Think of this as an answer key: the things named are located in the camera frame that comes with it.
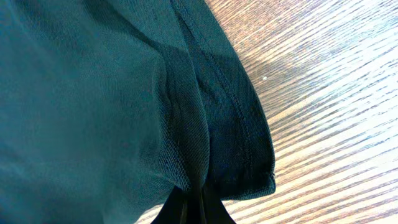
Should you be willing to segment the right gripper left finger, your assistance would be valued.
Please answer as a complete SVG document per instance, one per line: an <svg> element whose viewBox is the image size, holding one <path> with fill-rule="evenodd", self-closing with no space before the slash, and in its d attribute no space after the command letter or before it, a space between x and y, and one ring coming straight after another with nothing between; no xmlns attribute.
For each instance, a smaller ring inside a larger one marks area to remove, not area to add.
<svg viewBox="0 0 398 224"><path fill-rule="evenodd" d="M186 224L188 197L175 187L151 224Z"/></svg>

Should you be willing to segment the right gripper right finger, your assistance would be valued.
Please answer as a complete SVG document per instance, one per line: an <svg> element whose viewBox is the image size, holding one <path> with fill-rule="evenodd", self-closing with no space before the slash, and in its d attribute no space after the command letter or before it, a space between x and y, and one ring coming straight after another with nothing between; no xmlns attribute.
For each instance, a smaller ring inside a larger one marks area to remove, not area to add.
<svg viewBox="0 0 398 224"><path fill-rule="evenodd" d="M200 223L236 224L210 184L205 184L200 193Z"/></svg>

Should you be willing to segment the black t-shirt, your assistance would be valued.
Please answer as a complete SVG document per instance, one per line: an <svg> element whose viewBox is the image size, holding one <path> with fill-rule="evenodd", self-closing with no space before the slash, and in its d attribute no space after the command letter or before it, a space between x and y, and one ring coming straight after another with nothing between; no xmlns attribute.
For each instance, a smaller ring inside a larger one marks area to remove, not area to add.
<svg viewBox="0 0 398 224"><path fill-rule="evenodd" d="M1 222L134 223L275 192L259 98L204 1L1 2Z"/></svg>

